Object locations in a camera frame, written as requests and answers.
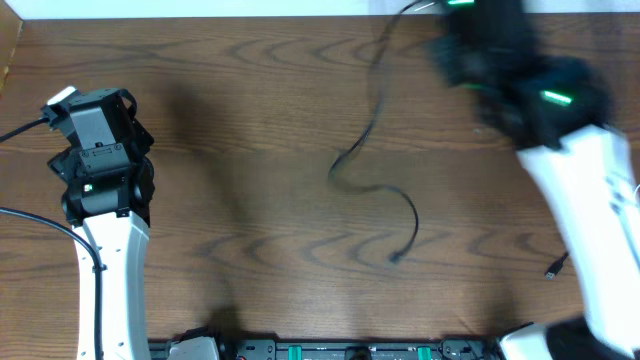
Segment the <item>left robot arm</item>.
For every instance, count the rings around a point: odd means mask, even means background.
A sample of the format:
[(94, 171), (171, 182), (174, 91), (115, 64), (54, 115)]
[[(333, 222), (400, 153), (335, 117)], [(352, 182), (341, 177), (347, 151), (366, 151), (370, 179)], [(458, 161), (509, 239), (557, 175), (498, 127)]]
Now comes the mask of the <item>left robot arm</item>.
[(154, 142), (122, 88), (68, 86), (42, 108), (69, 146), (48, 162), (67, 186), (61, 206), (76, 243), (80, 359), (148, 359), (144, 259), (150, 241)]

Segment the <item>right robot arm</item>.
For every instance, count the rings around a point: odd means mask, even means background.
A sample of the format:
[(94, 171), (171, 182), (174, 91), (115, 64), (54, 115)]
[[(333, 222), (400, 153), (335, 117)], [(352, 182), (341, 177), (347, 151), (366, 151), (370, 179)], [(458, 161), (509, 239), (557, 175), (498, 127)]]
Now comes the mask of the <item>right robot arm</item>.
[(639, 197), (626, 136), (599, 74), (543, 53), (519, 1), (442, 1), (432, 53), (469, 88), (481, 120), (508, 137), (544, 196), (572, 262), (582, 316), (500, 337), (504, 359), (639, 355)]

